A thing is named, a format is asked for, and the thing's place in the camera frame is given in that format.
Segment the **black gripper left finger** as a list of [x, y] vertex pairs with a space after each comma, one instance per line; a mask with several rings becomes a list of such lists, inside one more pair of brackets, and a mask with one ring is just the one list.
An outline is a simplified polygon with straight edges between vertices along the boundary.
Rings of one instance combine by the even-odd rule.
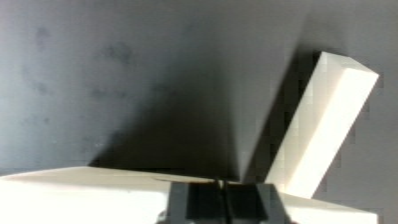
[[225, 224], [221, 187], [216, 182], [173, 183], [168, 224]]

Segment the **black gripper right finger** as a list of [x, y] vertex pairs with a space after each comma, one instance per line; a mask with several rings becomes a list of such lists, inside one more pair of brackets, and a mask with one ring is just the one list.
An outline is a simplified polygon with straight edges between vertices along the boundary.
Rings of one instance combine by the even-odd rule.
[[230, 224], [292, 224], [273, 184], [226, 184]]

